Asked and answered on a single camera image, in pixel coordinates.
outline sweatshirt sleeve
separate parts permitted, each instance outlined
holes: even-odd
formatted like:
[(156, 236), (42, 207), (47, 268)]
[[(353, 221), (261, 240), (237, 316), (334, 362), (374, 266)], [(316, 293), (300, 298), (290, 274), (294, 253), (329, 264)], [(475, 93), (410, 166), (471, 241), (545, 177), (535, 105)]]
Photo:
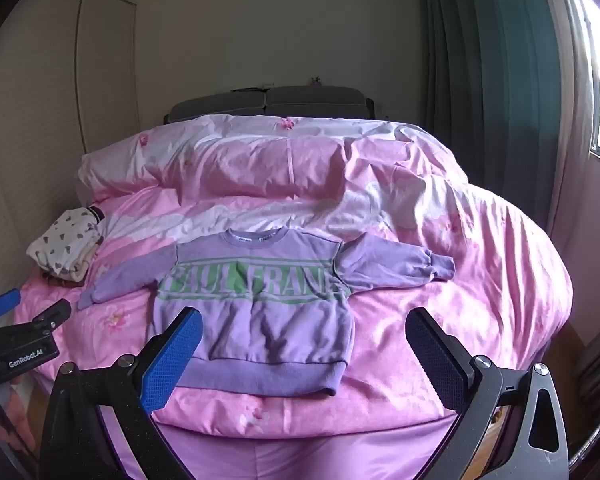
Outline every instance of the sweatshirt sleeve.
[(450, 280), (456, 272), (449, 256), (370, 234), (342, 244), (334, 266), (352, 293), (421, 286), (435, 279)]
[(94, 303), (105, 303), (145, 286), (157, 286), (178, 260), (177, 245), (172, 244), (119, 264), (84, 290), (78, 300), (78, 310)]

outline purple sweatshirt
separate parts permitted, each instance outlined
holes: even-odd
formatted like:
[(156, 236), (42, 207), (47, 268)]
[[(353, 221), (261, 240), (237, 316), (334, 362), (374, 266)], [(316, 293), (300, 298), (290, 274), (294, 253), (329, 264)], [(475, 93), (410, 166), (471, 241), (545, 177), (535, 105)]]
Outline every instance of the purple sweatshirt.
[(454, 271), (448, 256), (369, 234), (343, 243), (285, 227), (229, 230), (127, 260), (87, 288), (78, 309), (157, 287), (149, 337), (184, 306), (204, 322), (179, 386), (335, 395), (353, 347), (347, 298), (449, 280)]

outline gray headboard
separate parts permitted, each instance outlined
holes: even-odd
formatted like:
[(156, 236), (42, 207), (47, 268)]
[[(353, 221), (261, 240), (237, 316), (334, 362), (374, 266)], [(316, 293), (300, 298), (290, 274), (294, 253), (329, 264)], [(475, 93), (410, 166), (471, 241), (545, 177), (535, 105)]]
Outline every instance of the gray headboard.
[(176, 104), (164, 124), (188, 121), (207, 114), (270, 115), (375, 119), (374, 102), (362, 92), (342, 86), (281, 86), (245, 89), (190, 99)]

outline pink duvet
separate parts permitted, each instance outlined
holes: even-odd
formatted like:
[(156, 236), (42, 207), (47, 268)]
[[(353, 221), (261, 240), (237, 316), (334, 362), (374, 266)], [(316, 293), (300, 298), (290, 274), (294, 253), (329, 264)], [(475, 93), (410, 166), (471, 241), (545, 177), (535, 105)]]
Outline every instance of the pink duvet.
[[(381, 121), (205, 116), (160, 126), (83, 158), (78, 193), (98, 202), (106, 239), (88, 284), (128, 258), (225, 230), (282, 225), (334, 238), (363, 232), (455, 259), (456, 276), (350, 298), (352, 361), (335, 397), (253, 397), (176, 388), (159, 422), (206, 434), (285, 438), (403, 428), (448, 415), (404, 337), (424, 306), (472, 354), (523, 368), (566, 322), (569, 276), (546, 234), (505, 200), (467, 183), (444, 146), (416, 126)], [(80, 288), (35, 271), (16, 322)], [(112, 364), (145, 342), (150, 292), (95, 305), (55, 332), (62, 362)]]

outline sweatshirt collar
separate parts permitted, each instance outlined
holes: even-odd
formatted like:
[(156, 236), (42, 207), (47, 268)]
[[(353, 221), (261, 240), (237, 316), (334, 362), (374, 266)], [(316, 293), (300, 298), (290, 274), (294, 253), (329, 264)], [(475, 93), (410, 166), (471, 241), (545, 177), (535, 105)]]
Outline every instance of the sweatshirt collar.
[(222, 238), (225, 242), (238, 247), (249, 247), (252, 249), (259, 249), (261, 247), (268, 247), (277, 241), (279, 241), (289, 231), (288, 227), (281, 227), (280, 229), (270, 229), (269, 231), (234, 231), (233, 229), (227, 229), (222, 233)]

